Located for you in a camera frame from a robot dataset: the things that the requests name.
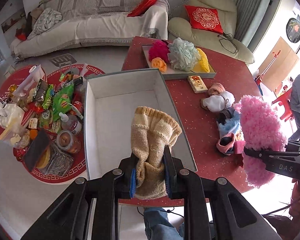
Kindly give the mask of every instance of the beige armchair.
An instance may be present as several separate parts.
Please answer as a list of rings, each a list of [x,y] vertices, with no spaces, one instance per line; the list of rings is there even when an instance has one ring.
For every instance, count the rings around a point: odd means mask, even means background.
[[[217,9],[223,32],[225,34],[231,33],[233,36],[235,35],[237,8],[232,0],[189,0],[186,5]],[[236,51],[231,42],[221,40],[222,38],[218,37],[218,33],[192,29],[186,9],[183,5],[180,7],[179,17],[174,17],[168,22],[169,40],[180,37],[183,40],[192,42],[195,46],[204,47],[228,55],[229,57],[245,62],[247,65],[255,61],[251,51],[240,41],[236,39],[232,41],[237,47]]]

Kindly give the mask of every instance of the yellow knitted item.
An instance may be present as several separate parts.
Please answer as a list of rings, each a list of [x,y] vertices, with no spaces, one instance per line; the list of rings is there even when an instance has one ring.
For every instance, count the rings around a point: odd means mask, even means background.
[[[135,197],[153,199],[166,195],[163,150],[171,148],[181,134],[181,128],[164,112],[139,106],[131,125],[131,149],[139,158],[136,168]]]
[[[209,73],[210,68],[209,68],[209,63],[208,63],[208,58],[207,55],[199,48],[196,48],[197,51],[199,52],[199,55],[201,56],[201,60],[199,60],[196,65],[193,68],[193,72],[200,73],[200,72],[205,72]]]

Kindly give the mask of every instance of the blue gripper pad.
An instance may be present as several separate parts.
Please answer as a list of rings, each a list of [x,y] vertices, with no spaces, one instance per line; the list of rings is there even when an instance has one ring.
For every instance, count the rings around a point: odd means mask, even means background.
[[[130,181],[130,197],[133,197],[136,193],[137,182],[136,182],[136,168],[133,168],[131,172],[131,181]]]
[[[166,184],[166,192],[168,197],[171,197],[171,190],[170,190],[170,177],[169,177],[169,170],[168,166],[166,165],[166,157],[163,156],[163,163],[164,163],[164,182]]]

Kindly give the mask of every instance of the tray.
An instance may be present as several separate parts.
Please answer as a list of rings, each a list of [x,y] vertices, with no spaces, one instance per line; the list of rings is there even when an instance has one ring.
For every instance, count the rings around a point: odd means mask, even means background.
[[[147,63],[149,68],[152,68],[151,62],[149,61],[149,49],[152,45],[142,45],[143,53],[145,54]],[[193,71],[184,71],[181,69],[173,69],[170,63],[167,63],[167,71],[163,72],[163,78],[165,80],[173,80],[173,79],[187,79],[188,76],[200,76],[201,78],[214,78],[216,75],[216,71],[213,67],[209,64],[210,73],[206,72],[193,72]]]

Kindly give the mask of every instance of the sofa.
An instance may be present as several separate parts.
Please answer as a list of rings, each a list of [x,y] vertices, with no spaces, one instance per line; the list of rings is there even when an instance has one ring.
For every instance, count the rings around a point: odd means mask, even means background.
[[[143,15],[127,17],[142,0],[51,0],[43,9],[60,12],[62,20],[48,31],[14,40],[12,52],[22,58],[60,49],[98,45],[129,46],[133,37],[167,39],[168,0],[157,0]]]
[[[189,0],[185,4],[217,9],[223,32],[235,36],[237,8],[232,0]],[[168,32],[169,40],[180,37],[183,40],[192,42],[195,46],[204,47],[228,55],[229,57],[245,62],[247,65],[255,61],[251,51],[240,41],[236,39],[232,40],[237,47],[236,50],[230,41],[225,39],[221,40],[222,37],[218,37],[218,33],[191,28],[189,17],[184,6],[180,6],[178,17],[174,17],[168,22]]]

